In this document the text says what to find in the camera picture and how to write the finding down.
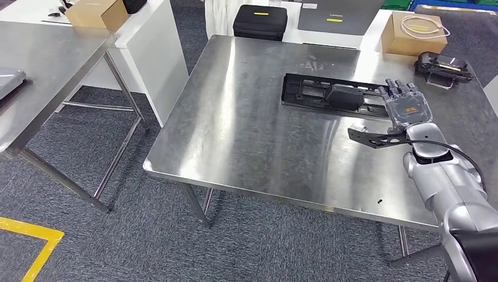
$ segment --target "robotic arm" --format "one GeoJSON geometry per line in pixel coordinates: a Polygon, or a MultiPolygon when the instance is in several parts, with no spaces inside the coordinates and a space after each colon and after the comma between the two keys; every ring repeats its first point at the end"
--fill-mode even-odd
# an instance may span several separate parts
{"type": "Polygon", "coordinates": [[[393,127],[388,134],[348,129],[349,138],[374,149],[411,144],[403,166],[438,222],[443,256],[459,282],[498,281],[498,211],[487,202],[477,164],[458,146],[448,145],[424,95],[409,83],[387,79],[379,88],[393,127]]]}

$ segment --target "brown box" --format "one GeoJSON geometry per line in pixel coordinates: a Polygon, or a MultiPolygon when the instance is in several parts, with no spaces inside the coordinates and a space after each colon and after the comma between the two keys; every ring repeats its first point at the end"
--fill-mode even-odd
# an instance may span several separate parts
{"type": "MultiPolygon", "coordinates": [[[[434,53],[441,53],[443,48],[446,46],[446,37],[438,37],[432,39],[417,39],[409,36],[401,29],[401,22],[406,16],[413,16],[417,14],[409,14],[403,12],[393,12],[391,17],[382,32],[382,51],[384,53],[401,54],[409,56],[418,56],[420,53],[425,51],[431,51],[434,53]]],[[[433,19],[434,21],[441,23],[441,19],[438,16],[428,16],[420,15],[425,18],[433,19]]],[[[420,31],[433,31],[437,29],[437,26],[431,22],[423,19],[408,19],[406,22],[408,27],[411,27],[420,31]]],[[[430,37],[443,35],[445,32],[440,29],[437,33],[432,33],[430,35],[412,33],[418,37],[430,37]]]]}
{"type": "Polygon", "coordinates": [[[123,0],[80,0],[66,11],[73,26],[116,32],[128,19],[123,0]]]}

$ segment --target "black tray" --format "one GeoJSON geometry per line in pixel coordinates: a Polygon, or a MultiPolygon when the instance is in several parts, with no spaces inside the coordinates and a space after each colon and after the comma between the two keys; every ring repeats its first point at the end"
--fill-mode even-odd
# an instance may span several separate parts
{"type": "Polygon", "coordinates": [[[376,91],[379,87],[389,90],[386,85],[287,73],[282,88],[282,103],[388,118],[382,96],[376,91]],[[331,95],[333,86],[352,88],[343,87],[347,93],[335,92],[331,95]]]}

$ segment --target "laptop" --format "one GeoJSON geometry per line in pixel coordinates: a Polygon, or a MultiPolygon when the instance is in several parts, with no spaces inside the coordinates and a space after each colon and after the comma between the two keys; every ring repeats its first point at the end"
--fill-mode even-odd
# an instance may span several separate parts
{"type": "Polygon", "coordinates": [[[298,29],[364,35],[384,0],[302,0],[298,29]]]}
{"type": "Polygon", "coordinates": [[[0,66],[0,99],[3,99],[26,78],[22,70],[0,66]]]}

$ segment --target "stainless steel table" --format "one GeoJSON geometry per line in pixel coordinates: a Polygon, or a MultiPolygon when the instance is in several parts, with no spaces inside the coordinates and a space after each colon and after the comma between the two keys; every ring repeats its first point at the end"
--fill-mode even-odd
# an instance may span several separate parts
{"type": "Polygon", "coordinates": [[[414,75],[410,56],[214,36],[160,132],[144,169],[177,180],[199,219],[212,189],[237,191],[364,219],[437,231],[402,166],[410,146],[373,150],[348,138],[361,123],[386,132],[380,118],[282,105],[285,73],[384,84],[415,82],[426,94],[449,142],[476,159],[490,183],[498,179],[498,123],[477,79],[451,90],[414,75]],[[201,207],[190,184],[208,187],[201,207]]]}
{"type": "Polygon", "coordinates": [[[107,50],[115,38],[105,29],[0,22],[0,65],[22,69],[26,81],[0,101],[0,160],[20,154],[58,182],[73,190],[102,212],[109,208],[100,194],[116,168],[133,132],[142,122],[147,127],[107,50]],[[66,105],[134,112],[136,118],[105,176],[93,195],[25,147],[54,110],[104,57],[131,107],[64,102],[66,105]]]}

